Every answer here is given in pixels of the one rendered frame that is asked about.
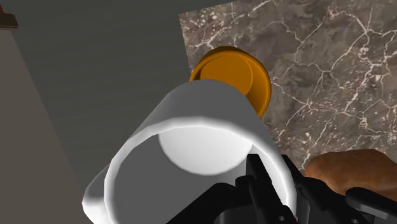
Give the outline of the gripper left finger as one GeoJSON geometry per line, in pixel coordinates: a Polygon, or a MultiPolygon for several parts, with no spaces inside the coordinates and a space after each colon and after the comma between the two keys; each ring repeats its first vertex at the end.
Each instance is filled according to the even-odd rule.
{"type": "Polygon", "coordinates": [[[216,183],[167,224],[298,224],[282,204],[259,155],[246,158],[235,184],[216,183]]]}

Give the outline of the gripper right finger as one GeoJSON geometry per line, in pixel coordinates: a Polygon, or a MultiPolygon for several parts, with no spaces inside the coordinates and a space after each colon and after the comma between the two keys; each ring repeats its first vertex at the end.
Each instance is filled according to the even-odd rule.
{"type": "Polygon", "coordinates": [[[397,224],[397,202],[365,188],[338,194],[316,178],[303,176],[287,155],[297,192],[299,224],[397,224]]]}

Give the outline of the white cup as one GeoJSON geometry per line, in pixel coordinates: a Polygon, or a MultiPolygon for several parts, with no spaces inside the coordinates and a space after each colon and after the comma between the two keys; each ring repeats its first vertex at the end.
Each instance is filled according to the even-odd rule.
{"type": "Polygon", "coordinates": [[[169,92],[89,184],[93,224],[166,224],[215,183],[233,184],[260,156],[281,200],[296,210],[290,170],[248,99],[213,80],[169,92]]]}

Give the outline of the brown rounded lump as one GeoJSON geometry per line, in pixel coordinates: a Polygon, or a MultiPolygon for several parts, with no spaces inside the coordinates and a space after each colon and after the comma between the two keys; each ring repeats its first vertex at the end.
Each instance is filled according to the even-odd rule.
{"type": "Polygon", "coordinates": [[[361,187],[397,201],[397,163],[374,149],[329,152],[310,160],[305,175],[344,195],[361,187]]]}

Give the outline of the orange bowl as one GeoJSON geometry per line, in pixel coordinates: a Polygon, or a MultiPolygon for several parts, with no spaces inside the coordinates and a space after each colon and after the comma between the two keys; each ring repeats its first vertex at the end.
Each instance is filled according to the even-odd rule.
{"type": "Polygon", "coordinates": [[[272,86],[263,64],[249,53],[232,46],[207,52],[194,67],[190,81],[222,81],[246,96],[256,114],[264,115],[270,104],[272,86]]]}

